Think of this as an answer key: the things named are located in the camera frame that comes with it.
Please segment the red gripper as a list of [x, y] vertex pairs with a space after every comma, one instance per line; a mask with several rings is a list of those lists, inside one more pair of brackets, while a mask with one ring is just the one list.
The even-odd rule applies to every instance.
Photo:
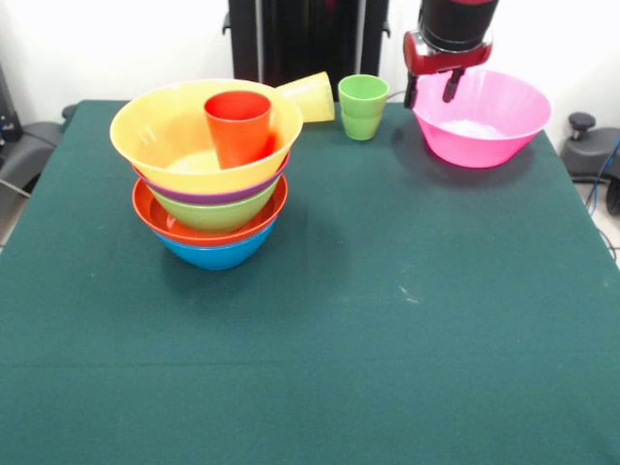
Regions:
[[450, 103], [456, 94], [459, 82], [465, 74], [465, 68], [484, 64], [493, 47], [493, 34], [488, 30], [481, 44], [471, 50], [450, 52], [429, 45], [418, 30], [408, 31], [403, 39], [403, 54], [407, 74], [407, 86], [404, 92], [403, 106], [413, 109], [418, 94], [418, 76], [433, 75], [452, 71], [449, 77], [443, 101]]

